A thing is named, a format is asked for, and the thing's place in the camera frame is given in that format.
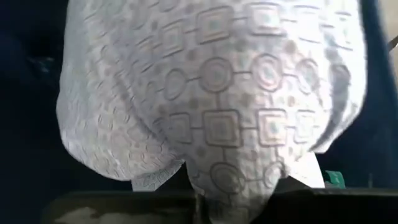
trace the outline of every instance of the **green object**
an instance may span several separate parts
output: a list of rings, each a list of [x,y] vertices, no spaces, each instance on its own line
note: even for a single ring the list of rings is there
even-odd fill
[[[332,185],[334,185],[335,187],[341,188],[341,189],[345,189],[346,185],[344,182],[344,178],[343,178],[343,174],[341,174],[341,172],[337,172],[337,171],[329,171],[326,170],[325,171],[327,174],[327,182],[331,183]]]

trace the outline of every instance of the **dark surface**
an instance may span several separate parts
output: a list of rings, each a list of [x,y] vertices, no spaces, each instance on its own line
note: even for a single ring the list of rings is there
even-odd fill
[[[62,64],[65,0],[0,0],[0,168],[2,223],[36,224],[56,197],[79,190],[131,190],[130,182],[107,179],[72,158],[62,145],[55,102],[28,57]]]
[[[192,223],[194,217],[201,218],[199,214],[202,201],[203,199],[193,192],[70,194],[57,199],[45,209],[42,224],[56,224],[56,219],[79,208],[87,207],[95,211],[91,218],[101,218],[102,215],[109,213],[122,213],[132,217],[138,216],[141,221],[142,215],[152,218],[152,220],[145,219],[147,222],[144,223],[186,224]]]
[[[398,191],[307,189],[275,194],[257,223],[395,223]]]
[[[188,178],[187,167],[185,164],[175,173],[166,183],[161,185],[156,192],[173,192],[176,190],[192,191],[192,186]]]
[[[338,170],[347,187],[398,189],[398,99],[378,2],[362,0],[368,48],[368,93],[359,117],[323,155],[321,169]]]

